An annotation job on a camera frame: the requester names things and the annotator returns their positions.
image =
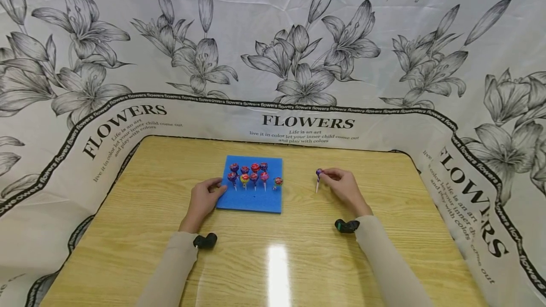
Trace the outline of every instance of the blue foam board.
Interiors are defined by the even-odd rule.
[[[261,179],[256,182],[256,190],[254,183],[249,181],[246,185],[246,190],[243,188],[240,180],[237,179],[237,191],[233,187],[233,183],[228,180],[228,174],[231,172],[229,165],[237,163],[239,165],[238,174],[241,175],[241,167],[250,166],[253,163],[267,163],[267,174],[269,179],[266,182],[266,190]],[[229,155],[226,158],[224,167],[222,185],[227,185],[227,191],[220,197],[216,207],[219,209],[244,210],[244,211],[260,211],[269,213],[281,213],[282,210],[282,186],[277,186],[273,190],[274,179],[282,178],[282,159],[281,158],[264,158],[257,156],[237,156]]]

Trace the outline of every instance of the left hand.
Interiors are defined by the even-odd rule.
[[[190,206],[178,231],[198,233],[205,217],[214,210],[216,202],[228,189],[227,185],[220,186],[221,182],[222,178],[211,178],[198,182],[191,189]]]

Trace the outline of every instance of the yellow lollipop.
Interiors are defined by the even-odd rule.
[[[248,174],[241,174],[241,177],[239,177],[241,179],[241,182],[242,182],[242,187],[245,188],[246,190],[246,183],[250,180],[250,177]]]

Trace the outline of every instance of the pink lollipop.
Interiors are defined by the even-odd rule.
[[[264,182],[264,191],[266,191],[267,188],[265,186],[265,182],[267,181],[267,179],[269,179],[269,174],[267,174],[267,172],[262,172],[262,174],[260,174],[260,179],[262,179],[262,181]]]
[[[235,172],[229,172],[227,174],[227,180],[233,183],[233,188],[236,189],[236,191],[237,191],[237,184],[236,184],[237,177],[238,177],[237,173]]]
[[[258,181],[258,174],[251,173],[250,174],[250,180],[254,182],[254,190],[256,191],[256,181]]]
[[[276,190],[277,189],[277,186],[279,186],[279,188],[282,186],[282,178],[281,177],[277,177],[275,179],[273,179],[274,181],[274,186],[273,186],[273,190]]]

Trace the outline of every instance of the hand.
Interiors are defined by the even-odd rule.
[[[339,168],[328,168],[320,174],[320,179],[330,186],[335,195],[355,217],[373,215],[371,207],[364,200],[351,172]]]
[[[205,217],[214,210],[218,199],[226,192],[226,185],[220,186],[222,178],[211,178],[199,182],[191,189],[190,206],[178,231],[198,233]]]

